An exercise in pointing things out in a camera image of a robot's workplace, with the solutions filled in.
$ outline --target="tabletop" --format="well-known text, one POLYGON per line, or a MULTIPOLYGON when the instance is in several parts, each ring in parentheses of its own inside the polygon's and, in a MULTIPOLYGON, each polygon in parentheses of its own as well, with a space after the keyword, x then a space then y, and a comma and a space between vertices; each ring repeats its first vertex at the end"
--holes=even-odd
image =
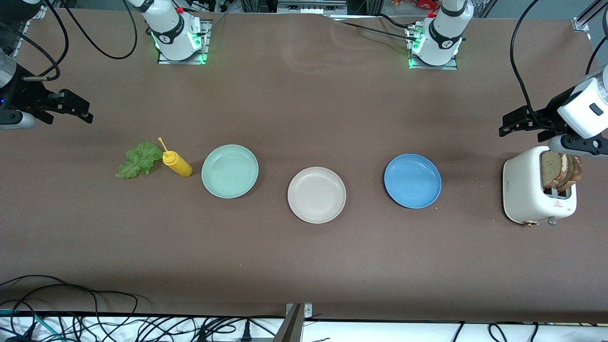
MULTIPOLYGON (((70 51, 46 86, 90 101, 95 120, 57 114, 53 125, 0 134, 0 280, 44 273, 138 293, 141 312, 284 314, 286 302, 312 302, 324 318, 606 319, 607 164, 584 158, 578 208, 555 227, 522 227, 502 210, 503 163, 538 145, 534 133, 498 137, 502 116, 524 103, 508 55, 514 20, 472 20, 458 70, 429 71, 408 68, 399 38, 299 14, 228 14, 206 65, 170 66, 156 63, 135 13, 137 49, 110 60, 59 12, 70 51), (165 166, 115 176, 127 150, 159 136, 192 176, 165 166), (260 165, 254 188, 232 200, 200 177, 224 144, 260 165), (386 165, 404 153, 441 173, 427 208, 403 208, 384 189, 386 165), (292 177, 312 166, 347 188, 342 213, 322 225, 287 202, 292 177)), ((74 12, 104 50, 129 50, 126 12, 74 12)), ((399 33, 383 19, 356 22, 399 33)), ((50 13, 27 35, 53 56, 63 48, 50 13)), ((584 76, 591 51, 569 21, 522 24, 516 61, 535 108, 584 76)), ((34 73, 48 64, 27 45, 18 61, 34 73)), ((39 299, 92 310, 71 291, 39 299)), ((113 298, 102 310, 130 304, 113 298)))

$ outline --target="green leaf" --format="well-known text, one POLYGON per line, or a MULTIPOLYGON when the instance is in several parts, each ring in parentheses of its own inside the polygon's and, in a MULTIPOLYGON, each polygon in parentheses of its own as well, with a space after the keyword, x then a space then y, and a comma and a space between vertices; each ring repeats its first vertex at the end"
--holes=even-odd
POLYGON ((127 180, 129 178, 137 176, 139 170, 140 168, 137 164, 133 163, 132 161, 126 161, 122 163, 118 168, 118 173, 116 174, 116 177, 121 177, 127 180))
POLYGON ((133 178, 143 172, 149 174, 154 162, 162 158, 162 152, 157 145, 151 142, 142 142, 136 148, 125 154, 127 162, 119 167, 117 177, 124 179, 133 178))

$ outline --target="green plate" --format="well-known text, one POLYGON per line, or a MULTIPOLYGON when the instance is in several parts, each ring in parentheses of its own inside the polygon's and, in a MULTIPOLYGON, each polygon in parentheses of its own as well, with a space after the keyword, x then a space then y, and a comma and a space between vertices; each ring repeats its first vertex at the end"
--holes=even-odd
POLYGON ((209 192, 220 198, 236 198, 251 190, 258 179, 258 160, 247 148, 224 145, 202 164, 201 178, 209 192))

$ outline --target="mustard bottle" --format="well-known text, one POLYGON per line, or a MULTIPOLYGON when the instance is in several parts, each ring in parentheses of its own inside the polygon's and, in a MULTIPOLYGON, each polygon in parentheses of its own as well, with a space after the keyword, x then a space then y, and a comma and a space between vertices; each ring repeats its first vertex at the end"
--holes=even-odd
POLYGON ((188 164, 182 157, 177 154, 175 151, 168 151, 167 146, 162 141, 162 138, 158 138, 158 141, 161 142, 165 151, 162 153, 162 162, 165 163, 166 166, 169 166, 171 170, 177 172, 178 175, 182 177, 188 177, 192 174, 192 166, 188 164))

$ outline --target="bread slice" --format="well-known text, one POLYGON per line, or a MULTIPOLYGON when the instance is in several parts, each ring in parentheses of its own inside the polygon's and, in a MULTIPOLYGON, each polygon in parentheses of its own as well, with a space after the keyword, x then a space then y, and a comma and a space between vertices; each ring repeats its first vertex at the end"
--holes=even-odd
POLYGON ((542 187, 549 189, 559 184, 566 177, 568 160, 566 155, 554 151, 541 154, 542 187))
POLYGON ((567 155, 566 158, 568 160, 568 171, 566 171, 564 180, 557 185, 559 192, 564 192, 569 189, 572 185, 581 180, 582 176, 581 158, 573 155, 567 155))

